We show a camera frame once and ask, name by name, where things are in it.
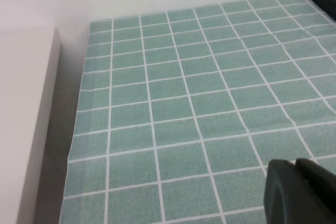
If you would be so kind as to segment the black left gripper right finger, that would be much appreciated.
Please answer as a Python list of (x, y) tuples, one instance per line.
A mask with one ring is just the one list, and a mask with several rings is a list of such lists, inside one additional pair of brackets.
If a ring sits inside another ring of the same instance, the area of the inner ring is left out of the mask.
[(335, 223), (335, 174), (315, 162), (299, 158), (295, 167), (312, 191), (312, 198), (323, 212), (321, 223)]

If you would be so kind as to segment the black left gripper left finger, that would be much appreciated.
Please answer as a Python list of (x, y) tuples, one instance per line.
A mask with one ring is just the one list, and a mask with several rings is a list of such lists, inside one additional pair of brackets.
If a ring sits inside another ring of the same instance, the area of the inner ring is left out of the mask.
[(264, 193), (267, 223), (322, 223), (323, 210), (308, 181), (289, 161), (268, 164)]

